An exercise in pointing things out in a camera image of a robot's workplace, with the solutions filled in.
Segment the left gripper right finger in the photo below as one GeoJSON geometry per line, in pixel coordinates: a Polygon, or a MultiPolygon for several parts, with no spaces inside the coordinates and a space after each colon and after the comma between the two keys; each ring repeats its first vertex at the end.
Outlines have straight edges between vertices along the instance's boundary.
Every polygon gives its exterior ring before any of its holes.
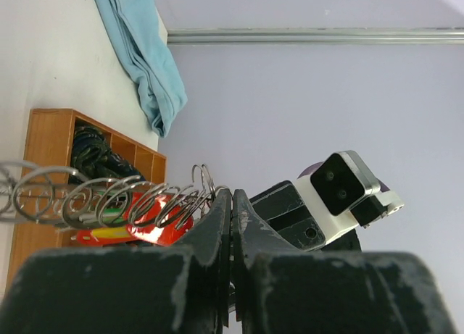
{"type": "Polygon", "coordinates": [[[408,253],[303,252],[233,195],[236,316],[245,333],[455,333],[436,280],[408,253]]]}

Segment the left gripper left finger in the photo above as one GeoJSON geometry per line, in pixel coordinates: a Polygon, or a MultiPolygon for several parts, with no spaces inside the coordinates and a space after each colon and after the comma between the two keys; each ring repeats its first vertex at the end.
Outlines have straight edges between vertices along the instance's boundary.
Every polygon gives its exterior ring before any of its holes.
{"type": "Polygon", "coordinates": [[[168,247],[30,256],[1,303],[3,333],[221,333],[228,324],[231,194],[168,247]]]}

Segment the red key tag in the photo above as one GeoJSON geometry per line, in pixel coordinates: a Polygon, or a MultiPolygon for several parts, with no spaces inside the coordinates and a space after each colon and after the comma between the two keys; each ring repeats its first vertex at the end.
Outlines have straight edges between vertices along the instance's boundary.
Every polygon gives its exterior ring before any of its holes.
{"type": "MultiPolygon", "coordinates": [[[[141,193],[133,195],[133,201],[129,209],[134,206],[135,202],[141,197],[141,193]]],[[[149,211],[138,218],[136,223],[146,223],[155,218],[162,209],[168,205],[173,194],[160,194],[155,199],[153,206],[149,211]]],[[[123,214],[123,222],[128,219],[128,211],[123,214]]],[[[173,208],[165,215],[165,219],[174,217],[181,210],[180,204],[175,204],[173,208]]],[[[194,218],[189,216],[187,220],[178,229],[176,225],[180,222],[177,218],[169,225],[157,227],[154,223],[145,226],[123,225],[122,227],[101,227],[93,230],[78,230],[74,236],[76,243],[83,246],[110,246],[117,244],[131,244],[136,242],[146,242],[158,246],[170,246],[180,237],[188,232],[194,226],[194,218]]]]}

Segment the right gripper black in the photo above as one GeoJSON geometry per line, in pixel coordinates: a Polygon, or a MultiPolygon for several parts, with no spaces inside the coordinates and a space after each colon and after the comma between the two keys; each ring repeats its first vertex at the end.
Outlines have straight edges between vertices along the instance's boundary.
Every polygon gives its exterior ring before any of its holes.
{"type": "Polygon", "coordinates": [[[302,251],[360,251],[355,230],[328,243],[322,230],[289,180],[250,198],[255,212],[282,238],[302,251]]]}

